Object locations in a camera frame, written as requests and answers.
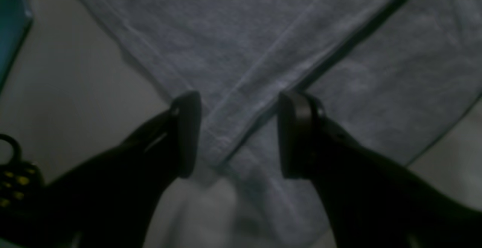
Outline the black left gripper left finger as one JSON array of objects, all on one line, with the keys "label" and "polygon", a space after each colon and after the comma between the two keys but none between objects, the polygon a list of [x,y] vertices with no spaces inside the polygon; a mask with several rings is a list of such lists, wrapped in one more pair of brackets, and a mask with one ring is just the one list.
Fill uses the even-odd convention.
[{"label": "black left gripper left finger", "polygon": [[201,97],[189,91],[119,145],[45,184],[35,219],[1,219],[1,239],[23,248],[141,248],[163,192],[191,176]]}]

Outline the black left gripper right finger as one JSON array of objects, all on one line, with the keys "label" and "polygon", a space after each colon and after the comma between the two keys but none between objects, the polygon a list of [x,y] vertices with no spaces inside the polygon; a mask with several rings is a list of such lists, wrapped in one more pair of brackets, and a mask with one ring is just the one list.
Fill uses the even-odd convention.
[{"label": "black left gripper right finger", "polygon": [[480,248],[482,215],[360,145],[312,95],[278,97],[282,174],[309,180],[339,248]]}]

